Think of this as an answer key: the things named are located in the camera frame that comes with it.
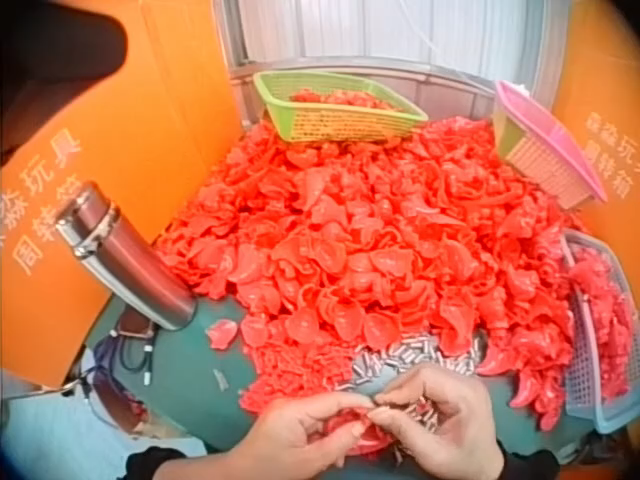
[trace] stainless steel thermos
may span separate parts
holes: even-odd
[[[82,186],[58,214],[56,228],[78,261],[150,320],[168,330],[191,321],[194,295],[98,185]]]

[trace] person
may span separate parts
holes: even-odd
[[[441,423],[433,433],[397,408],[422,396],[439,411]],[[127,461],[123,480],[314,478],[331,466],[342,467],[346,452],[365,431],[365,425],[356,421],[320,439],[310,439],[321,431],[325,420],[348,408],[368,409],[369,420],[394,435],[431,477],[544,480],[558,472],[550,452],[527,458],[505,453],[496,440],[489,392],[480,380],[435,364],[421,364],[396,377],[373,399],[334,392],[276,401],[226,453],[187,459],[176,450],[151,448],[134,454]]]

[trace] green work table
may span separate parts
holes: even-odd
[[[90,348],[108,335],[123,309],[124,303],[116,297],[108,302],[89,334],[87,345]],[[253,381],[255,372],[242,353],[240,338],[227,351],[214,352],[209,348],[205,330],[221,318],[239,321],[244,312],[228,297],[219,302],[202,299],[194,320],[187,327],[177,332],[161,331],[158,334],[151,385],[143,385],[142,373],[129,373],[119,366],[116,366],[114,376],[154,412],[177,427],[215,449],[228,450],[242,439],[253,421],[252,416],[239,407],[238,397],[240,391]],[[140,345],[132,348],[132,356],[141,356],[142,342],[136,343]],[[224,392],[219,389],[214,369],[222,372],[229,383]],[[513,410],[508,406],[513,389],[508,378],[484,380],[491,392],[498,438],[509,451],[530,454],[548,449],[558,454],[563,447],[593,429],[592,422],[563,415],[552,432],[540,432],[533,415],[524,409]],[[369,388],[365,393],[374,393],[373,389]],[[415,478],[411,475],[411,466],[404,463],[390,475],[391,462],[384,459],[380,463],[351,459],[347,466],[350,468],[342,474],[327,472],[323,478]],[[345,477],[344,472],[349,472],[349,475]]]

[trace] green plastic basket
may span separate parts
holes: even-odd
[[[289,142],[381,140],[407,135],[428,120],[427,115],[413,103],[366,78],[286,70],[256,73],[253,81],[278,133]],[[289,100],[291,95],[302,89],[318,94],[334,90],[368,92],[401,111]]]

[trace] hand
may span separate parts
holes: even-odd
[[[412,404],[422,396],[439,413],[434,433],[389,405]],[[428,473],[448,480],[497,480],[504,456],[496,441],[489,392],[479,380],[434,364],[417,365],[376,395],[384,405],[369,418],[392,433]]]
[[[276,401],[256,421],[249,434],[228,455],[234,479],[304,480],[332,464],[341,464],[365,425],[351,422],[311,442],[324,420],[346,408],[373,408],[368,397],[336,392],[297,400]]]

